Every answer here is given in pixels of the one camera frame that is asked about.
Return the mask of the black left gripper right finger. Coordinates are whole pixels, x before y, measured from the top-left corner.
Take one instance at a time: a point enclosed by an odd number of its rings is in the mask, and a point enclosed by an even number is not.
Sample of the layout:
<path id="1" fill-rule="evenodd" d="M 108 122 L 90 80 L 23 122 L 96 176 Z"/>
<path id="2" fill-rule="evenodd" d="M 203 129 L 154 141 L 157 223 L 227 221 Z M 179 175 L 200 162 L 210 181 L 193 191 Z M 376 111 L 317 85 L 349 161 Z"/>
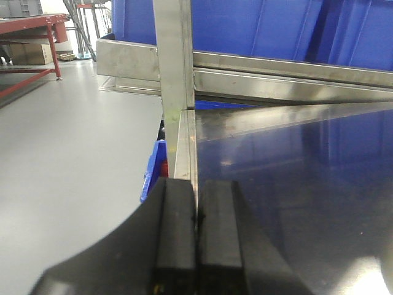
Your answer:
<path id="1" fill-rule="evenodd" d="M 239 184 L 208 180 L 198 203 L 199 294 L 311 294 L 251 212 Z"/>

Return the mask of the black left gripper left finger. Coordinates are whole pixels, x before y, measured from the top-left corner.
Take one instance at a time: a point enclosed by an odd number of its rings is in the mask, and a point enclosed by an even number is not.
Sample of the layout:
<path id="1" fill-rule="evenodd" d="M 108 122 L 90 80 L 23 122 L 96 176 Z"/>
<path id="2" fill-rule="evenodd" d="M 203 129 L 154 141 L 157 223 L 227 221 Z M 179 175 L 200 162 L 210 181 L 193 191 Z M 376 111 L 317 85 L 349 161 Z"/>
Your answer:
<path id="1" fill-rule="evenodd" d="M 160 178 L 110 234 L 48 268 L 31 294 L 195 294 L 190 181 Z"/>

